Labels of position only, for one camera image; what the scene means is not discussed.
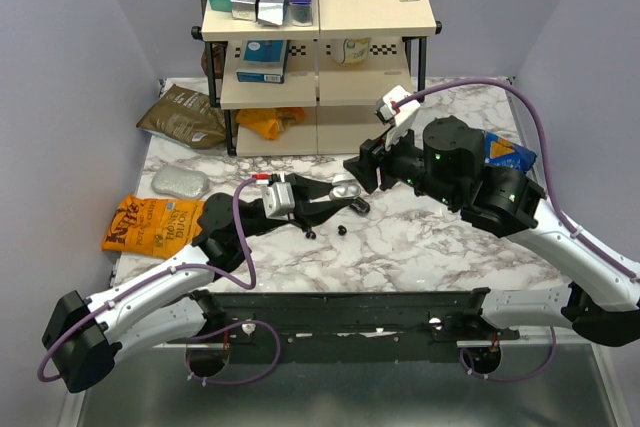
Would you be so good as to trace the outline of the black earbud charging case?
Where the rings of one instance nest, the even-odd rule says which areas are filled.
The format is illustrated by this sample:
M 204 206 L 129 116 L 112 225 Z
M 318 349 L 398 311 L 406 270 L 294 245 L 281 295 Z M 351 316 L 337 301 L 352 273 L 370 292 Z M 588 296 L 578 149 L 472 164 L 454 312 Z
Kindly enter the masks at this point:
M 370 204 L 362 198 L 356 198 L 350 208 L 360 216 L 368 215 L 371 210 Z

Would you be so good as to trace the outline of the white earbud charging case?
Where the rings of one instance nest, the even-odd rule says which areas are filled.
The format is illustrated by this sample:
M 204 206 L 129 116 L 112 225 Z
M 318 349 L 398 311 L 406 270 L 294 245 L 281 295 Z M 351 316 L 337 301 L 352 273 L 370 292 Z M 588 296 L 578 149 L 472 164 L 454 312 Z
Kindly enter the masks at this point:
M 342 173 L 332 179 L 329 197 L 332 200 L 355 199 L 361 192 L 361 186 L 356 178 L 350 173 Z

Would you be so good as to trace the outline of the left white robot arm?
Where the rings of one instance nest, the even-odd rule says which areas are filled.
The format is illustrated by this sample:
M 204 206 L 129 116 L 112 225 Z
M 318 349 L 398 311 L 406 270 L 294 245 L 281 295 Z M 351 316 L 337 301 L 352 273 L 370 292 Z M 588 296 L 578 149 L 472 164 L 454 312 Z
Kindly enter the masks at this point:
M 362 189 L 350 174 L 330 182 L 298 174 L 255 174 L 231 195 L 204 203 L 195 238 L 134 279 L 83 297 L 60 297 L 45 328 L 37 369 L 42 383 L 60 381 L 76 394 L 101 382 L 128 356 L 174 340 L 209 342 L 228 332 L 204 307 L 199 288 L 226 279 L 257 285 L 248 240 L 280 227 L 309 232 L 352 205 Z

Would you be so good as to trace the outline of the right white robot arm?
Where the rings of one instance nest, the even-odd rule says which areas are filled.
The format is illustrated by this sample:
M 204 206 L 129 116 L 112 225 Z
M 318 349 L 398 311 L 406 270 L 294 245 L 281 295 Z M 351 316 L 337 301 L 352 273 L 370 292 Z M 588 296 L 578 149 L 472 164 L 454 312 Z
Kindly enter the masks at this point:
M 415 146 L 412 132 L 392 146 L 383 137 L 369 139 L 344 167 L 369 193 L 405 183 L 416 196 L 534 252 L 569 278 L 567 285 L 542 290 L 484 290 L 481 303 L 460 314 L 467 336 L 544 326 L 569 328 L 608 347 L 638 340 L 638 284 L 562 224 L 540 185 L 516 169 L 486 164 L 484 142 L 482 130 L 449 116 L 424 128 L 422 147 Z

